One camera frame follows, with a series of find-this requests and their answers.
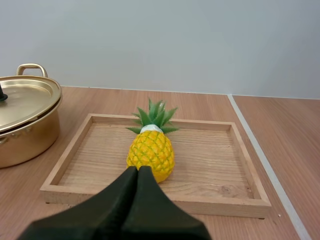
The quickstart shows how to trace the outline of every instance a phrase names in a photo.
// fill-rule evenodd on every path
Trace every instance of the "pineapple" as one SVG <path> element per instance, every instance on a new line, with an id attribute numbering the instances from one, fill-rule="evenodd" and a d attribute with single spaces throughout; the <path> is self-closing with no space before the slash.
<path id="1" fill-rule="evenodd" d="M 126 159 L 127 167 L 150 166 L 157 183 L 164 181 L 173 171 L 175 154 L 169 138 L 165 134 L 178 128 L 165 126 L 171 124 L 170 119 L 177 108 L 165 111 L 165 103 L 152 103 L 149 99 L 149 113 L 138 107 L 139 113 L 134 113 L 139 119 L 134 122 L 141 127 L 128 127 L 137 134 Z"/>

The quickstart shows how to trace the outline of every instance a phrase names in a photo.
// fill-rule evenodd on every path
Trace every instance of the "tray rim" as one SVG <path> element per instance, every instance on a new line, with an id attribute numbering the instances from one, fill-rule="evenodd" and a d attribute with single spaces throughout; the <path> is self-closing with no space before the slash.
<path id="1" fill-rule="evenodd" d="M 101 191 L 97 187 L 73 187 L 73 186 L 61 186 L 58 185 L 61 180 L 65 170 L 68 168 L 69 163 L 76 154 L 79 146 L 81 145 L 83 139 L 87 135 L 90 127 L 93 123 L 103 123 L 103 119 L 117 119 L 117 120 L 129 120 L 136 119 L 135 116 L 130 115 L 114 115 L 114 114 L 96 114 L 89 113 L 84 119 L 83 123 L 80 125 L 70 143 L 67 145 L 66 149 L 60 156 L 59 160 L 51 170 L 50 174 L 44 181 L 40 188 L 40 192 L 44 197 L 44 200 L 49 203 L 52 202 L 50 199 L 54 198 L 55 195 L 66 195 L 66 197 L 78 198 L 88 198 Z M 252 191 L 253 198 L 243 199 L 243 198 L 230 198 L 230 197 L 210 197 L 210 196 L 185 196 L 177 194 L 167 194 L 167 196 L 176 203 L 179 207 L 184 209 L 190 214 L 205 214 L 205 215 L 224 215 L 224 216 L 235 216 L 235 217 L 251 217 L 251 218 L 264 218 L 270 208 L 271 203 L 265 192 L 265 189 L 261 183 L 258 173 L 253 165 L 249 152 L 242 140 L 242 137 L 238 131 L 238 128 L 234 122 L 225 121 L 207 121 L 207 120 L 187 120 L 187 119 L 172 119 L 173 123 L 180 123 L 184 125 L 188 124 L 199 124 L 203 128 L 206 125 L 209 127 L 217 127 L 217 129 L 230 131 L 234 145 L 239 150 L 239 159 L 245 172 L 246 179 L 248 181 L 249 187 Z M 55 201 L 56 203 L 65 204 L 66 202 Z"/>

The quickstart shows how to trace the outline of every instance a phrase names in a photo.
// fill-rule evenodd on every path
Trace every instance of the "green pineapple leaf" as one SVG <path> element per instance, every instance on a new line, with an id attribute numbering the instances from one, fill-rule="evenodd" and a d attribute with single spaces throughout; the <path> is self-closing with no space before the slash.
<path id="1" fill-rule="evenodd" d="M 165 114 L 164 114 L 164 118 L 163 118 L 163 122 L 161 123 L 161 127 L 165 124 L 167 124 L 169 122 L 169 120 L 172 118 L 172 116 L 175 114 L 175 112 L 177 111 L 177 107 L 176 108 L 173 108 L 169 111 L 167 111 Z"/>
<path id="2" fill-rule="evenodd" d="M 165 110 L 165 107 L 166 107 L 166 102 L 162 102 L 162 105 L 160 106 L 159 108 L 159 113 L 161 113 L 162 111 Z"/>
<path id="3" fill-rule="evenodd" d="M 151 121 L 154 117 L 155 110 L 156 110 L 156 105 L 149 98 L 149 118 Z"/>
<path id="4" fill-rule="evenodd" d="M 155 120 L 153 120 L 153 124 L 157 125 L 159 128 L 161 128 L 161 123 L 164 120 L 164 116 L 165 116 L 165 111 L 161 111 L 155 118 Z"/>
<path id="5" fill-rule="evenodd" d="M 132 113 L 132 115 L 134 115 L 134 116 L 138 117 L 139 119 L 141 119 L 141 116 L 140 116 L 139 113 Z"/>
<path id="6" fill-rule="evenodd" d="M 155 119 L 158 115 L 158 113 L 160 113 L 161 111 L 159 111 L 159 108 L 160 108 L 160 104 L 162 103 L 162 100 L 158 101 L 154 106 L 154 112 L 153 112 L 153 115 L 152 115 L 152 118 L 151 119 Z"/>
<path id="7" fill-rule="evenodd" d="M 142 122 L 140 119 L 133 119 L 133 122 L 138 124 L 138 125 L 142 125 Z"/>
<path id="8" fill-rule="evenodd" d="M 140 134 L 141 127 L 127 127 L 126 129 L 129 129 L 130 131 L 134 132 L 135 134 Z"/>
<path id="9" fill-rule="evenodd" d="M 171 133 L 171 132 L 174 132 L 174 131 L 177 131 L 179 130 L 179 128 L 177 127 L 169 127 L 169 126 L 164 126 L 161 128 L 162 132 L 164 134 L 168 134 L 168 133 Z"/>
<path id="10" fill-rule="evenodd" d="M 152 122 L 151 122 L 148 114 L 145 111 L 143 111 L 140 107 L 138 107 L 138 110 L 139 110 L 139 113 L 140 113 L 140 116 L 141 116 L 140 119 L 141 119 L 142 125 L 146 126 L 146 125 L 151 124 Z"/>
<path id="11" fill-rule="evenodd" d="M 149 112 L 150 112 L 150 109 L 151 109 L 151 106 L 153 105 L 153 103 L 152 103 L 152 101 L 151 101 L 151 99 L 150 99 L 150 97 L 149 97 Z"/>
<path id="12" fill-rule="evenodd" d="M 170 126 L 172 126 L 172 127 L 174 126 L 171 121 L 168 121 L 167 124 L 170 125 Z"/>

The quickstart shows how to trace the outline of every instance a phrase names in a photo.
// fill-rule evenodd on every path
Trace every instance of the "pot lid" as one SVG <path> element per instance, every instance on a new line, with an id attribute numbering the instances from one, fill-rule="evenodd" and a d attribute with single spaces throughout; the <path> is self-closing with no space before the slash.
<path id="1" fill-rule="evenodd" d="M 40 66 L 24 64 L 17 70 L 21 75 L 0 77 L 0 133 L 41 118 L 61 98 L 59 84 L 42 67 L 45 77 L 22 75 L 25 68 Z"/>

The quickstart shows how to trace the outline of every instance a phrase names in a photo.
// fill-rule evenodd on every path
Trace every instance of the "white stripe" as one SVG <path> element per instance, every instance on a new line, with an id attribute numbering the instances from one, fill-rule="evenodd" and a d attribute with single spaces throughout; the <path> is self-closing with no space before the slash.
<path id="1" fill-rule="evenodd" d="M 278 194 L 279 199 L 282 202 L 282 205 L 283 205 L 285 211 L 287 212 L 289 218 L 291 219 L 293 227 L 295 228 L 296 232 L 298 233 L 300 239 L 301 240 L 311 240 L 311 237 L 310 237 L 309 233 L 307 232 L 306 227 L 302 223 L 294 206 L 292 205 L 291 201 L 289 200 L 285 190 L 281 186 L 281 184 L 280 184 L 274 170 L 272 169 L 267 157 L 265 156 L 257 139 L 255 138 L 254 133 L 251 131 L 247 121 L 245 120 L 244 116 L 242 115 L 240 109 L 238 108 L 238 106 L 234 100 L 234 97 L 231 94 L 229 94 L 228 98 L 229 98 L 229 101 L 230 101 L 236 115 L 238 116 L 246 134 L 248 135 L 248 137 L 253 145 L 253 148 L 255 149 L 256 154 L 258 155 L 258 157 L 264 167 L 264 170 L 266 171 L 266 174 L 268 175 L 276 193 Z"/>

